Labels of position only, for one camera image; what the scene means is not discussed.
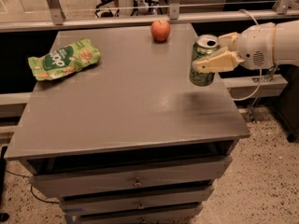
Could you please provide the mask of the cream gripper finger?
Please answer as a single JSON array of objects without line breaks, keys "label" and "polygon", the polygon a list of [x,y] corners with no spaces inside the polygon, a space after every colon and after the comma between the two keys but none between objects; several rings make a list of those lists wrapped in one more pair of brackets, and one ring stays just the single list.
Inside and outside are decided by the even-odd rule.
[{"label": "cream gripper finger", "polygon": [[233,71],[245,60],[236,51],[230,51],[227,47],[220,48],[203,58],[192,62],[192,68],[198,73],[219,73]]},{"label": "cream gripper finger", "polygon": [[227,47],[228,50],[236,50],[236,42],[239,38],[239,33],[233,32],[219,37],[220,45]]}]

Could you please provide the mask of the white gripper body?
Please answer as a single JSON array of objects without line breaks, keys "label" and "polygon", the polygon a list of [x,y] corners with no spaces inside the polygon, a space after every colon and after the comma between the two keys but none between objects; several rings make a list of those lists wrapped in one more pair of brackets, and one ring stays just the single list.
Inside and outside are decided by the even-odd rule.
[{"label": "white gripper body", "polygon": [[275,27],[273,22],[253,25],[238,35],[235,50],[242,59],[243,67],[258,70],[273,66]]}]

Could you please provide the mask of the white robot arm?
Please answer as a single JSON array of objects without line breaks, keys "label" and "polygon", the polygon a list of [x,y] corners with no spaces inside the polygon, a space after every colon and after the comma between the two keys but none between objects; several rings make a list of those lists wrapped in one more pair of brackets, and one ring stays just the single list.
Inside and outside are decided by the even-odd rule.
[{"label": "white robot arm", "polygon": [[233,71],[238,65],[249,70],[269,69],[282,64],[299,65],[299,21],[253,25],[241,34],[234,32],[216,39],[220,48],[196,59],[199,73]]}]

